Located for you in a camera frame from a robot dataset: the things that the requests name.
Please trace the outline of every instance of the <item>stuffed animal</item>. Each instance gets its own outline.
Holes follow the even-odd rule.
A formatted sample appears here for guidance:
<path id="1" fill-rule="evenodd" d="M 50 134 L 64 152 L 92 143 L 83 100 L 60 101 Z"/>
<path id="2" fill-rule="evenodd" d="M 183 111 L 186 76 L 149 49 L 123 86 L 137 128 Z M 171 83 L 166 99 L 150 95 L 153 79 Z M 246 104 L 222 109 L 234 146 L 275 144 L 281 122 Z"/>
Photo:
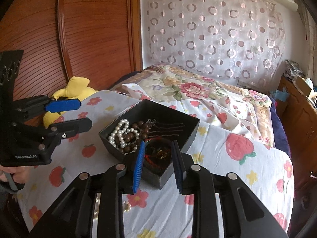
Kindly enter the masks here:
<path id="1" fill-rule="evenodd" d="M 80 101 L 83 101 L 85 98 L 95 94 L 96 90 L 91 87 L 88 87 L 90 80 L 82 77 L 71 77 L 66 88 L 56 91 L 52 97 L 56 100 L 59 97 L 67 97 L 67 99 L 78 98 Z M 58 119 L 63 113 L 51 113 L 47 112 L 43 117 L 43 123 L 45 128 L 50 126 L 56 119 Z"/>

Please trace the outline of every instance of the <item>open black jewelry box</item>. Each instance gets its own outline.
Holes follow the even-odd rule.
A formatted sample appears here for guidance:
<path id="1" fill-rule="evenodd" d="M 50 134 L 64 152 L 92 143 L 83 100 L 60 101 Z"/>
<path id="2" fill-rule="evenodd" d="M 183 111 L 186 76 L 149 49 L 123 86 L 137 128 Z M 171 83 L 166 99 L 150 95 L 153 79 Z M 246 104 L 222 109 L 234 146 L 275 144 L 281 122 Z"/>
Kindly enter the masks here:
<path id="1" fill-rule="evenodd" d="M 161 126 L 164 126 L 164 124 L 167 124 L 167 126 L 173 126 L 174 124 L 175 126 L 179 126 L 181 123 L 183 123 L 181 125 L 183 126 L 181 131 L 177 132 L 178 135 L 163 136 L 163 132 L 155 133 L 158 137 L 163 136 L 162 138 L 164 139 L 171 141 L 177 140 L 179 148 L 183 153 L 187 153 L 189 147 L 193 143 L 200 122 L 198 118 L 189 116 L 167 106 L 149 100 L 142 100 L 140 103 L 136 104 L 134 107 L 119 116 L 99 133 L 99 136 L 101 137 L 108 152 L 119 161 L 123 160 L 124 154 L 110 144 L 108 137 L 114 131 L 121 119 L 128 119 L 130 124 L 138 121 L 147 122 L 148 120 L 153 119 L 155 119 L 158 123 L 161 123 Z M 156 188 L 163 188 L 165 183 L 174 172 L 172 160 L 170 160 L 170 163 L 165 171 L 159 175 L 155 174 L 151 170 L 151 167 L 149 167 L 149 165 L 146 163 L 146 160 L 144 161 L 145 163 L 142 170 L 142 179 Z"/>

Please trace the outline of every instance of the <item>window curtain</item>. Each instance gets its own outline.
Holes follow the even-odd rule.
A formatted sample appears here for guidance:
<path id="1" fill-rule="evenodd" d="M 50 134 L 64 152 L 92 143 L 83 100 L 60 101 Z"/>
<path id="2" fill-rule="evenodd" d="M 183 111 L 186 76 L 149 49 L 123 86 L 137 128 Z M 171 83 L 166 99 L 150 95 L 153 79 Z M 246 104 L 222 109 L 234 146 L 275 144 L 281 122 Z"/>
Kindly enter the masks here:
<path id="1" fill-rule="evenodd" d="M 314 84 L 317 84 L 317 29 L 313 17 L 310 15 L 302 0 L 296 1 L 298 4 L 298 13 L 305 26 L 306 37 L 308 41 L 308 64 L 301 65 L 306 77 L 310 78 Z"/>
<path id="2" fill-rule="evenodd" d="M 153 63 L 176 64 L 263 89 L 285 48 L 281 14 L 268 0 L 146 0 L 146 43 Z"/>

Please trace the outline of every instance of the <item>wooden cabinet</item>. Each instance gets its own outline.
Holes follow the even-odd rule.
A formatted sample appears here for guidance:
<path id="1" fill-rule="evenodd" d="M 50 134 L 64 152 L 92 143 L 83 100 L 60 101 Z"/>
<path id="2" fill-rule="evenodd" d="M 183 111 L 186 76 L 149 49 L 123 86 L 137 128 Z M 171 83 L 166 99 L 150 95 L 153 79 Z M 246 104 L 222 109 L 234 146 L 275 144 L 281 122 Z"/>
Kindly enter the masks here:
<path id="1" fill-rule="evenodd" d="M 310 172 L 317 172 L 317 110 L 282 77 L 278 89 L 284 87 L 290 96 L 281 121 L 291 149 L 296 194 L 302 196 L 316 184 Z"/>

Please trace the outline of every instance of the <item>white bedsheet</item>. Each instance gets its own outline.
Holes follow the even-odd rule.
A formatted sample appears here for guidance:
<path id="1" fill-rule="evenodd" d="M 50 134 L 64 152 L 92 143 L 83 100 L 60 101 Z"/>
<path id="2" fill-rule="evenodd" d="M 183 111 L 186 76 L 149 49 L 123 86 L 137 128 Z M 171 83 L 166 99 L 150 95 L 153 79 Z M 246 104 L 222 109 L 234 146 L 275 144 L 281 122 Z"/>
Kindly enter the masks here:
<path id="1" fill-rule="evenodd" d="M 52 163 L 34 168 L 30 181 L 18 193 L 29 230 L 78 174 L 95 175 L 118 163 L 107 152 L 98 133 L 137 102 L 139 100 L 115 92 L 99 91 L 84 100 L 79 110 L 60 117 L 59 120 L 67 121 L 86 116 L 93 126 L 87 133 L 63 140 L 52 155 Z M 188 110 L 191 114 L 186 104 L 177 110 Z M 287 230 L 294 196 L 290 159 L 280 150 L 245 139 L 202 120 L 188 154 L 212 173 L 237 173 Z M 141 181 L 136 195 L 123 195 L 123 201 L 131 205 L 130 211 L 124 213 L 126 237 L 187 238 L 191 234 L 192 199 L 190 195 L 179 194 L 174 175 L 162 190 Z"/>

